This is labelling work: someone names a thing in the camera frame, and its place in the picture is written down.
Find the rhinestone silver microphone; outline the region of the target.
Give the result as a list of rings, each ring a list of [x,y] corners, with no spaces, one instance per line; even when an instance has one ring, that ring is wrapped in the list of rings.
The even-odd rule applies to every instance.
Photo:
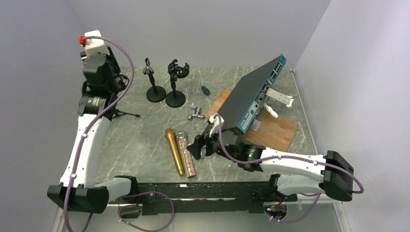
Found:
[[[187,149],[189,145],[187,140],[187,134],[184,131],[179,130],[176,134],[176,140],[182,157],[186,177],[193,178],[196,176],[196,171],[192,161],[192,155]]]

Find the gold microphone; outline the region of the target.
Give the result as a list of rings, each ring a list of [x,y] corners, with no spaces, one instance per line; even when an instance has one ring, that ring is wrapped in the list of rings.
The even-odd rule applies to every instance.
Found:
[[[180,176],[185,174],[184,165],[179,153],[178,144],[176,141],[176,134],[172,128],[168,128],[164,132],[164,136],[169,144],[170,151],[176,166],[176,170]]]

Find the black round-base clip stand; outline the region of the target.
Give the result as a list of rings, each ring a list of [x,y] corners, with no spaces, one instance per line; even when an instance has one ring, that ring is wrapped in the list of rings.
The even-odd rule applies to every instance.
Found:
[[[148,76],[151,83],[151,87],[146,92],[146,98],[148,101],[153,103],[161,102],[166,97],[166,91],[163,87],[155,84],[155,78],[153,75],[154,70],[151,68],[148,58],[145,58],[145,64],[146,66],[143,69],[143,74]]]

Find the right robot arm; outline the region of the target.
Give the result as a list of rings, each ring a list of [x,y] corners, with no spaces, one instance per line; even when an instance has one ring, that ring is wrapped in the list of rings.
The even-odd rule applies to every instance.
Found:
[[[337,201],[350,202],[354,168],[336,151],[326,155],[299,155],[255,145],[228,131],[197,135],[188,145],[196,160],[218,154],[248,172],[270,175],[266,194],[273,201],[293,194],[325,194]]]

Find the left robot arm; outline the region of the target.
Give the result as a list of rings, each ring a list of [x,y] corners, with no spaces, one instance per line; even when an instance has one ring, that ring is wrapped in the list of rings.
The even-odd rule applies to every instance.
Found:
[[[110,46],[107,52],[81,53],[85,81],[79,101],[78,127],[72,154],[57,185],[50,185],[47,196],[67,211],[101,214],[108,203],[121,197],[132,203],[138,199],[137,180],[116,176],[113,181],[96,183],[96,168],[103,138],[112,119],[125,115],[116,109],[118,93],[128,81]]]

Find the chrome faucet fitting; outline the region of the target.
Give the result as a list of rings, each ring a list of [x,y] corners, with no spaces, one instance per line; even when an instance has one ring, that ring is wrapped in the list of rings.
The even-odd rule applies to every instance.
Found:
[[[194,105],[193,103],[189,106],[193,110],[193,113],[187,117],[189,121],[193,120],[194,118],[204,119],[204,116],[201,114],[201,107]]]

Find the wooden board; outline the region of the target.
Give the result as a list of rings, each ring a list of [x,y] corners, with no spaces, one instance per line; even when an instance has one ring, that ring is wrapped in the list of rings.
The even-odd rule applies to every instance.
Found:
[[[231,91],[225,89],[205,116],[209,118],[212,114],[217,113],[230,93]],[[226,145],[234,145],[237,140],[240,140],[286,152],[297,128],[295,123],[284,117],[274,118],[267,114],[257,131],[248,128],[246,133],[242,135],[235,135],[231,131],[225,131],[222,135]]]

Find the black tripod shock-mount stand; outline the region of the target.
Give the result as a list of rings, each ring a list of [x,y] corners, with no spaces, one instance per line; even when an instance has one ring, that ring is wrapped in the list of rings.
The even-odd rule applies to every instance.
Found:
[[[127,87],[128,84],[129,84],[129,82],[130,82],[128,76],[126,76],[126,75],[124,75],[124,74],[119,74],[118,77],[122,77],[122,78],[124,79],[124,82],[125,82],[126,87]],[[130,116],[134,116],[134,117],[140,117],[139,114],[132,114],[132,113],[124,112],[124,111],[121,111],[121,110],[117,109],[116,107],[114,107],[112,119],[114,119],[114,118],[119,118],[119,117],[125,116],[125,115],[130,115]]]

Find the black aluminium front rail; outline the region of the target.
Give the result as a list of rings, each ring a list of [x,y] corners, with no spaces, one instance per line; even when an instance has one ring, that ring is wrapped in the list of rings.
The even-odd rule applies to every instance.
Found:
[[[67,210],[101,214],[109,204],[139,205],[144,216],[163,213],[262,212],[262,205],[301,202],[305,194],[273,195],[269,182],[138,183],[121,176],[94,187],[49,186],[47,196]]]

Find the blue network switch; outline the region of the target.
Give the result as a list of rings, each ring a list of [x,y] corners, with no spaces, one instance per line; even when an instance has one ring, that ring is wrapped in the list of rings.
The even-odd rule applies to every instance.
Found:
[[[231,131],[235,135],[246,133],[263,106],[267,91],[275,83],[286,61],[281,54],[238,81],[218,110],[218,114],[224,120],[223,132]]]

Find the white metal bracket stand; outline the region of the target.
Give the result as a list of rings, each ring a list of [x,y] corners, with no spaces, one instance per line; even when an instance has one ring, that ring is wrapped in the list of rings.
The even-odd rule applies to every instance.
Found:
[[[253,120],[252,124],[250,125],[249,129],[253,131],[257,131],[259,126],[262,123],[263,118],[267,115],[270,114],[274,118],[278,118],[278,113],[273,109],[273,105],[286,105],[286,107],[291,108],[293,104],[294,98],[292,96],[288,96],[285,94],[282,94],[276,90],[273,90],[270,88],[267,91],[267,95],[265,98],[265,101],[263,103],[262,108],[260,111],[256,114],[256,118]]]

